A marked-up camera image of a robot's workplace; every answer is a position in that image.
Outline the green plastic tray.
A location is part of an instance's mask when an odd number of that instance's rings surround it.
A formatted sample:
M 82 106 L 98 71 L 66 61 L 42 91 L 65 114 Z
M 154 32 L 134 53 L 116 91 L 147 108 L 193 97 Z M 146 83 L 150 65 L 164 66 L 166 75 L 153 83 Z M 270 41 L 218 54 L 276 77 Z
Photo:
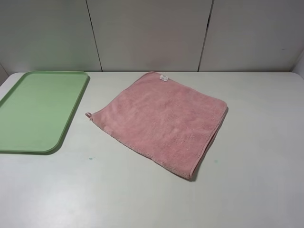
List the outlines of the green plastic tray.
M 0 101 L 0 152 L 45 155 L 58 150 L 89 80 L 79 71 L 24 73 Z

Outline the pink fluffy towel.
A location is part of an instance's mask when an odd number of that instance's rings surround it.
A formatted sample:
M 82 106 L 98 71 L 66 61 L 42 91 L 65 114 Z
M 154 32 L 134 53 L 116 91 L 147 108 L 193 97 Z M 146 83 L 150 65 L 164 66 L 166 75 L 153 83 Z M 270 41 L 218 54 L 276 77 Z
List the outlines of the pink fluffy towel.
M 220 99 L 148 72 L 86 116 L 118 142 L 190 180 L 227 111 Z

